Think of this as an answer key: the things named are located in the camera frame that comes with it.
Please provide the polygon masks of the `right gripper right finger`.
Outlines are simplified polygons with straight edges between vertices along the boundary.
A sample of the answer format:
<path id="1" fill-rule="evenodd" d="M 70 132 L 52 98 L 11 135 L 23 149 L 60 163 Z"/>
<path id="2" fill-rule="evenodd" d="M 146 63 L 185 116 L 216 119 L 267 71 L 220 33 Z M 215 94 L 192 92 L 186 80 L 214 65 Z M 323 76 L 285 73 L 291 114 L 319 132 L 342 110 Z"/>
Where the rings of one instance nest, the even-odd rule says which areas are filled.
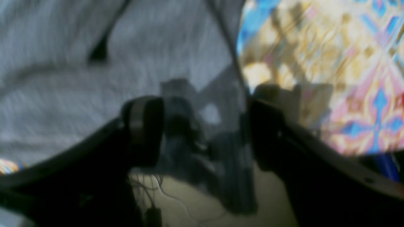
<path id="1" fill-rule="evenodd" d="M 402 227 L 403 184 L 337 154 L 262 99 L 249 102 L 254 159 L 284 182 L 301 227 Z"/>

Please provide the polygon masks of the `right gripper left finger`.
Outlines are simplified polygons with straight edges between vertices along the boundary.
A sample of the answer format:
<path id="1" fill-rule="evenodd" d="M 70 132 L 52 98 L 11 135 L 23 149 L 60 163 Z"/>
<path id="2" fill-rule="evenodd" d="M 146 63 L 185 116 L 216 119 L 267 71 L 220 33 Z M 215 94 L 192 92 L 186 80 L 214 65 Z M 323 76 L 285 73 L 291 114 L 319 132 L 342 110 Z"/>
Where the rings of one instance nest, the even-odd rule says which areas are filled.
<path id="1" fill-rule="evenodd" d="M 164 104 L 126 102 L 118 117 L 68 150 L 1 176 L 2 227 L 136 226 L 133 167 L 160 156 Z"/>

